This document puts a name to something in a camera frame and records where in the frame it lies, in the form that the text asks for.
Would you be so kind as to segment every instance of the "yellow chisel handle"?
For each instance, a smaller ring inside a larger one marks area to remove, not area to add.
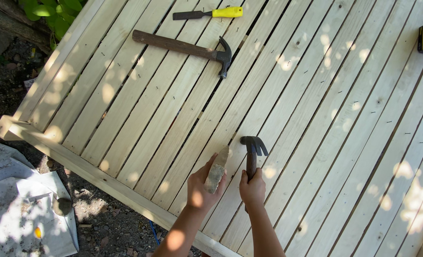
[[[229,17],[235,18],[243,15],[243,7],[228,7],[225,9],[212,10],[213,17]]]

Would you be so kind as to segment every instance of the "hand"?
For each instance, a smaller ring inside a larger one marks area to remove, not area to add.
[[[249,209],[251,207],[264,207],[265,182],[262,178],[262,169],[257,168],[254,177],[248,183],[246,171],[242,171],[240,180],[240,197]]]
[[[215,153],[210,160],[201,167],[197,172],[188,178],[188,202],[186,206],[196,208],[205,214],[213,207],[213,205],[221,198],[224,193],[226,184],[227,171],[224,171],[218,189],[214,194],[205,191],[204,184],[210,172],[211,165],[218,154]]]

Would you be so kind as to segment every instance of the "chisel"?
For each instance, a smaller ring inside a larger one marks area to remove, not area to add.
[[[175,12],[174,20],[188,20],[188,19],[200,19],[203,16],[212,16],[212,17],[240,17],[243,15],[242,7],[228,7],[225,9],[217,9],[208,12],[202,12],[201,10],[196,11],[185,11],[185,12]]]

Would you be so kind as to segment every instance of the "hammer head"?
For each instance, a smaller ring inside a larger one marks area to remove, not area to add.
[[[246,145],[246,150],[248,153],[257,153],[259,156],[262,156],[262,152],[264,152],[265,156],[268,156],[269,153],[265,148],[264,143],[259,137],[253,136],[245,136],[240,138],[240,143]]]
[[[219,42],[224,47],[225,51],[218,51],[218,55],[216,56],[216,61],[222,64],[222,69],[218,75],[221,79],[225,79],[227,77],[227,69],[231,65],[232,50],[231,47],[227,44],[226,40],[224,40],[224,38],[221,36],[219,37]]]

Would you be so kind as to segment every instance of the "person's right hand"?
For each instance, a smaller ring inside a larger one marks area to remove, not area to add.
[[[262,169],[257,168],[254,177],[248,183],[248,175],[245,170],[242,171],[240,180],[240,197],[247,206],[264,207],[265,200],[265,182],[262,178]]]

